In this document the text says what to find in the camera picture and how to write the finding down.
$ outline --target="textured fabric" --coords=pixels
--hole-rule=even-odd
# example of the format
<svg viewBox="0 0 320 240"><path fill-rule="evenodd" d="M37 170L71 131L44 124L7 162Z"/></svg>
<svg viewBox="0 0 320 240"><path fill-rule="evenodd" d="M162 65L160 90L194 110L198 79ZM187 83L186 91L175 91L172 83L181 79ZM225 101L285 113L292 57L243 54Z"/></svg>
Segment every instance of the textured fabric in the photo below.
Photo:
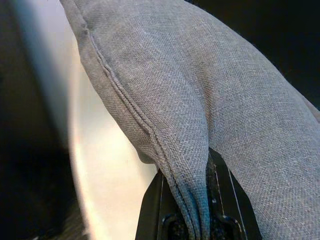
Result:
<svg viewBox="0 0 320 240"><path fill-rule="evenodd" d="M259 51L183 0L60 1L94 89L166 176L190 239L209 237L209 147L264 239L320 238L319 123Z"/></svg>

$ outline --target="black plastic part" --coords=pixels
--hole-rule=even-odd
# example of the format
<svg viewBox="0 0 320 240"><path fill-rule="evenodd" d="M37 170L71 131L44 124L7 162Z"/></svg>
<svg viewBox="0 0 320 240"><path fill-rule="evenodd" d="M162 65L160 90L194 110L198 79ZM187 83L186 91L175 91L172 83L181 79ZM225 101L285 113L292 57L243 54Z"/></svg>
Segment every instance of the black plastic part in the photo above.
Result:
<svg viewBox="0 0 320 240"><path fill-rule="evenodd" d="M248 196L219 153L209 149L206 167L207 195L212 240L261 240ZM141 205L136 240L187 240L188 229L159 171Z"/></svg>
<svg viewBox="0 0 320 240"><path fill-rule="evenodd" d="M245 191L221 155L209 148L206 169L209 205L222 222L229 223L235 240L261 240L254 210Z"/></svg>

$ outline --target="seam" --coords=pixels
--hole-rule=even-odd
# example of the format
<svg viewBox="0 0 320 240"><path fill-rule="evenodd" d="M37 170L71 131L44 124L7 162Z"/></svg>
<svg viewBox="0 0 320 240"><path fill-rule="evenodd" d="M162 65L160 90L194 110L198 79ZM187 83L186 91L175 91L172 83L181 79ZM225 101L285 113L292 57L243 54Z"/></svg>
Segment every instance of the seam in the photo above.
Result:
<svg viewBox="0 0 320 240"><path fill-rule="evenodd" d="M153 147L155 149L155 151L157 152L157 155L159 156L159 153L157 151L157 147L156 145L160 148L163 156L164 156L164 160L165 160L165 163L166 165L168 166L168 169L171 173L171 176L172 176L172 179L173 179L173 183L174 183L174 186L176 187L176 189L178 189L178 192L181 196L181 199L186 207L186 213L188 214L188 217L190 219L190 222L192 224L192 231L194 233L194 236L196 236L196 228L195 228L195 225L194 225L194 222L192 221L192 218L191 218L191 215L190 215L190 212L189 212L189 209L188 209L188 205L186 204L186 202L184 201L184 198L183 198L183 195L181 193L181 190L177 184L177 181L174 177L174 174L173 174L173 171L172 171L172 168L169 164L169 162L167 161L168 160L168 156L166 155L166 152L163 148L163 145L161 144L161 141L159 140L159 137L157 136L156 134L156 127L152 124L152 122L144 116L144 113L142 112L142 110L140 110L140 108L134 103L134 101L132 99L129 99L130 97L128 96L128 94L126 94L125 90L123 89L123 87L121 86L120 82L115 80L117 79L115 76L114 76L114 73L112 72L111 68L108 66L108 64L106 63L106 60L105 58L103 57L103 55L100 53L100 51L98 50L97 48L97 45L94 41L94 38L91 34L91 31L89 30L88 28L88 23L87 21L84 19L83 17L83 13L82 11L80 10L79 6L77 5L76 1L75 0L72 0L72 2L74 3L74 5L76 6L76 8L78 9L79 13L80 13L80 17L82 18L83 22L85 23L85 25L82 25L81 28L83 28L86 32L87 32L87 35L89 37L89 40L91 42L91 45L93 47L93 49L95 50L95 53L96 53L96 56L98 58L98 62L100 63L100 66L102 67L102 69L104 70L107 78L109 78L110 82L111 82L111 85L113 86L113 89L115 90L115 92L118 94L118 96L123 100L124 104L127 106L127 109L130 111L130 113L132 114L132 116L135 118L135 120L141 124L141 126L144 128L145 131L147 131L151 137L151 139L153 139L153 141L151 140L151 142L153 143Z"/></svg>

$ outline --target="gray fabric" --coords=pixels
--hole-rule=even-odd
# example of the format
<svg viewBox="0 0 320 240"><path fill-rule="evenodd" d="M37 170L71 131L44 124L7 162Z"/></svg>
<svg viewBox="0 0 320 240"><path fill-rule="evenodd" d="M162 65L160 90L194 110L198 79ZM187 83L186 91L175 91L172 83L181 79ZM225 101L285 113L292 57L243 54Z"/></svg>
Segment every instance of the gray fabric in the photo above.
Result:
<svg viewBox="0 0 320 240"><path fill-rule="evenodd" d="M209 146L264 239L320 238L319 123L259 51L183 0L61 3L93 87L167 177L190 239L209 237Z"/></svg>

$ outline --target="stitched seam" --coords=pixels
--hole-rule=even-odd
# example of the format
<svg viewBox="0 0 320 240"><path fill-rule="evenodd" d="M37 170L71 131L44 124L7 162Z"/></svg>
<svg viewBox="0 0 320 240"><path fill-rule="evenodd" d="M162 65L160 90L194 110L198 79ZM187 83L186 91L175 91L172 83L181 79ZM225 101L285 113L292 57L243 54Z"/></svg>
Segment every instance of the stitched seam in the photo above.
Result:
<svg viewBox="0 0 320 240"><path fill-rule="evenodd" d="M83 22L85 23L85 26L81 26L81 27L86 30L86 32L87 32L87 34L88 34L88 37L89 37L89 39L90 39L90 42L91 42L91 44L92 44L92 47L93 47L93 49L94 49L95 52L96 52L96 56L97 56L97 58L98 58L98 62L100 63L100 66L102 67L102 69L103 69L104 72L106 73L106 76L109 78L109 80L110 80L110 82L111 82L111 85L113 86L113 89L114 89L115 92L118 94L118 96L123 100L123 102L124 102L125 105L130 105L130 106L133 108L133 112L132 112L131 108L127 106L127 109L131 112L131 114L132 114L133 117L136 119L136 121L138 121L138 123L139 123L139 122L142 122L142 123L141 123L141 126L144 127L144 128L145 128L144 130L149 133L149 135L151 136L151 139L153 138L153 139L156 141L156 142L155 142L155 141L152 141L152 142L153 142L154 145L156 145L156 144L158 145L158 147L159 147L160 150L162 151L162 154L163 154L163 156L164 156L164 160L168 160L168 157L167 157L167 155L166 155L166 152L164 151L163 145L161 144L161 142L160 142L160 140L159 140L159 138L158 138L158 136L157 136L157 134L156 134L156 130L155 130L156 128L154 127L154 125L152 124L152 122L151 122L147 117L142 116L142 115L144 115L144 113L140 110L139 107L135 106L136 104L134 103L134 101L133 101L132 99L131 99L131 101L128 99L128 96L127 96L127 95L124 93L124 91L122 90L123 88L122 88L120 82L115 80L116 77L114 76L111 68L108 66L108 64L106 63L106 60L104 59L103 55L100 53L100 51L98 50L98 48L97 48L97 46L96 46L96 43L95 43L95 41L94 41L94 39L93 39L93 36L92 36L92 34L91 34L91 32L90 32L90 30L89 30L89 28L88 28L87 21L86 21L86 20L84 19L84 17L83 17L83 13L81 12L81 10L80 10L79 6L77 5L77 3L76 3L74 0L72 0L72 2L74 3L74 5L76 6L76 8L78 9L78 11L79 11L79 13L80 13L80 17L82 18ZM181 196L181 199L182 199L184 205L186 206L186 212L187 212L188 217L189 217L189 219L190 219L190 222L191 222L191 224L192 224L192 228L193 228L192 230L193 230L193 232L194 232L194 235L196 236L196 228L195 228L194 222L192 221L191 215L190 215L190 213L189 213L188 205L186 204L186 202L185 202L184 199L183 199L183 195L182 195L182 193L181 193L181 191L180 191L180 188L179 188L179 186L178 186L178 184L177 184L177 182L176 182L176 179L175 179L175 177L174 177L174 174L173 174L173 171L172 171L172 168L171 168L169 162L168 162L168 161L165 161L165 163L167 163L166 165L168 166L168 169L169 169L169 171L170 171L170 173L171 173L174 186L178 189L178 192L179 192L179 194L180 194L180 196Z"/></svg>

